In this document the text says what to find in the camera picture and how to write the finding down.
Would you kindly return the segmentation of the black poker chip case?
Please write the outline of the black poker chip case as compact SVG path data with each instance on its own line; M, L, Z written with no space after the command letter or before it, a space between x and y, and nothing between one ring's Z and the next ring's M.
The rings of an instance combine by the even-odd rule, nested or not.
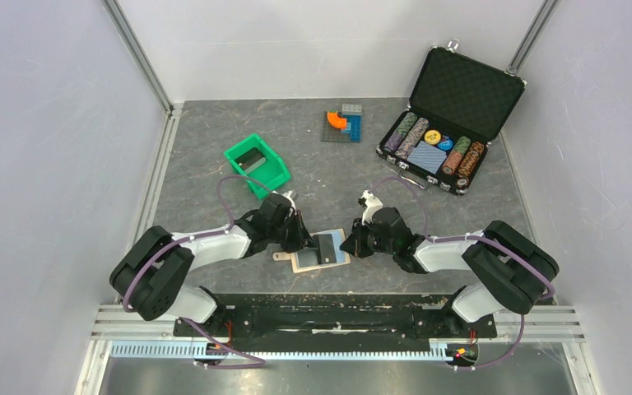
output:
M435 45L426 54L407 107L376 146L375 152L398 167L402 178L420 188L435 185L463 196L481 167L489 145L499 136L526 87L526 81L519 76L469 58L455 49ZM443 139L451 138L454 144L460 137L468 137L471 144L481 142L486 145L467 186L458 188L455 185L457 170L454 174L444 174L440 166L436 174L431 174L407 159L395 156L395 152L382 151L394 128L409 111L430 121L426 131L438 130ZM424 134L416 146L425 142Z

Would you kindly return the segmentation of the grey lego brick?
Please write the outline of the grey lego brick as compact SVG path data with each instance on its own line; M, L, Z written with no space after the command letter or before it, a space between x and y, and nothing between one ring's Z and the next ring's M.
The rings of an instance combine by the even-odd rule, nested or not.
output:
M361 116L362 106L356 104L343 104L341 107L341 114L343 116Z

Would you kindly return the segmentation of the blue dealer chip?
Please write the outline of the blue dealer chip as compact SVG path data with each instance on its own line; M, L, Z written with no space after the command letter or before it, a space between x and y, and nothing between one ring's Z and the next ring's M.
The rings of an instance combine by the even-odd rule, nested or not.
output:
M442 151L450 151L453 145L454 142L451 138L444 138L436 146Z

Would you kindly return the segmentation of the beige leather card holder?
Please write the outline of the beige leather card holder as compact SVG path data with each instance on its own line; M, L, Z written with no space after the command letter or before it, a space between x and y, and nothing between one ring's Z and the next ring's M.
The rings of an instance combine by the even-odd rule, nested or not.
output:
M345 240L345 231L340 228L340 229L334 229L334 230L324 230L324 231L320 231L320 232L316 232L313 233L312 236L314 237L315 235L319 235L319 234L333 234L333 241L334 241L334 245L337 251L337 263L332 263L332 264L326 264L326 265L318 265L318 267L315 270L309 270L309 271L305 271L305 272L312 272L312 271L317 271L317 270L321 270L321 269L329 269L329 268L333 268L333 267L339 267L339 266L344 266L347 265L351 262L351 256L348 253L345 253L343 251L341 251L339 249L341 243ZM275 252L272 255L272 259L276 262L280 262L280 261L289 261L291 264L291 268L292 268L292 272L295 274L298 273L303 273L303 272L294 272L293 270L293 264L295 261L295 255L296 253L286 253L286 252Z

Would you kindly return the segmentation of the green plastic bin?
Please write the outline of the green plastic bin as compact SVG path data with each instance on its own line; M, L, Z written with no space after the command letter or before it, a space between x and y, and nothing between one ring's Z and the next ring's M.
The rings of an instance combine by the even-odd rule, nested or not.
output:
M235 160L253 147L258 148L266 156L267 163L254 172L245 174ZM224 151L224 157L236 174L255 179L255 182L247 180L246 183L258 200L263 200L269 191L279 189L291 179L290 171L284 160L257 133L249 135Z

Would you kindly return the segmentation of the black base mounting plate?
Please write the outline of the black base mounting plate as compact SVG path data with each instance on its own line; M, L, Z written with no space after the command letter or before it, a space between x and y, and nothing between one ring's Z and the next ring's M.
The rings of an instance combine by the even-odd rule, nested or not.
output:
M250 351L422 351L431 339L495 338L491 314L475 323L452 316L450 295L218 294L202 325Z

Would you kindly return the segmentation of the orange black chip stack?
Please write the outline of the orange black chip stack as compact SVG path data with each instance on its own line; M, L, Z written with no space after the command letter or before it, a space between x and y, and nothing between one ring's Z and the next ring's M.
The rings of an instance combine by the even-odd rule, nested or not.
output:
M455 185L458 188L467 186L469 184L470 177L472 172L476 168L476 165L479 162L479 159L484 154L486 150L486 145L481 142L473 142L465 156L462 158L462 162L457 168L457 180Z

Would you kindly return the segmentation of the pink grey chip stack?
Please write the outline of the pink grey chip stack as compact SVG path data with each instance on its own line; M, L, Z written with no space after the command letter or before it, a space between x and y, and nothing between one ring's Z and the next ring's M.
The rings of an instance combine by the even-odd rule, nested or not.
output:
M407 133L398 149L395 151L395 156L406 159L415 148L416 144L421 139L421 136L428 129L430 121L427 118L419 118Z

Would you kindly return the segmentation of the green red chip stack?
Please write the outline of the green red chip stack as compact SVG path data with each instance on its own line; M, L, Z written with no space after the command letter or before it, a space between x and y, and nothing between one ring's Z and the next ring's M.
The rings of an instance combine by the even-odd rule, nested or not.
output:
M447 159L442 164L442 171L444 174L454 174L457 167L462 162L462 159L467 152L471 140L468 137L460 137L449 152Z

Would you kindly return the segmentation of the orange curved lego piece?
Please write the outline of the orange curved lego piece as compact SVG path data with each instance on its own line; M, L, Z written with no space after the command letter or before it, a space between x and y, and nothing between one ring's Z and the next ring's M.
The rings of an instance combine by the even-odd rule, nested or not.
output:
M328 111L326 113L326 120L328 121L328 124L332 128L335 128L335 129L338 129L338 130L345 130L345 129L347 129L347 124L348 124L347 119L344 118L337 111Z

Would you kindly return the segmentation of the dark card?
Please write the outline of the dark card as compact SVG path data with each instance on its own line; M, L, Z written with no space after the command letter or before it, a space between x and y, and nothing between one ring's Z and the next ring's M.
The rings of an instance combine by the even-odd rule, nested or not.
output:
M245 174L250 174L266 164L267 158L258 148L253 147L239 156L235 161Z

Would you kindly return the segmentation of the yellow dealer chip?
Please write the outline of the yellow dealer chip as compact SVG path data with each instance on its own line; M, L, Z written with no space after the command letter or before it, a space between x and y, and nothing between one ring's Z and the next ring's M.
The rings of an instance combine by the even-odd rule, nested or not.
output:
M443 135L438 130L431 129L426 131L424 134L424 141L431 146L438 145L442 141L442 139Z

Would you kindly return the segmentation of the blue playing card deck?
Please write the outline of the blue playing card deck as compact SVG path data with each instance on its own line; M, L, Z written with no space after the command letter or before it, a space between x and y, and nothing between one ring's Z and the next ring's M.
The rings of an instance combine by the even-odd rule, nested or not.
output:
M426 142L420 142L407 157L407 161L426 172L436 174L447 156L446 151Z

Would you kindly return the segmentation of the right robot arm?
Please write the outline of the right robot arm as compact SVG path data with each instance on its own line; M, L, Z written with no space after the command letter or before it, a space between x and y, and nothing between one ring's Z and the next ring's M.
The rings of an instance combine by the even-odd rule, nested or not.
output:
M529 313L536 302L555 294L552 282L560 271L555 259L503 221L465 235L433 237L412 232L394 207L354 220L340 249L357 258L390 255L410 273L472 272L477 282L463 286L442 314L444 329L454 336L502 309Z

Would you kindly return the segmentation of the grey lego baseplate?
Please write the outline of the grey lego baseplate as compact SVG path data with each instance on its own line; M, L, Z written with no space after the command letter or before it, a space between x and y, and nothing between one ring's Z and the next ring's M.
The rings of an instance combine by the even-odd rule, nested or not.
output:
M320 135L321 142L339 142L339 143L360 143L360 142L349 142L346 137L341 135L341 130L332 128L328 121L325 119L323 123L323 130Z

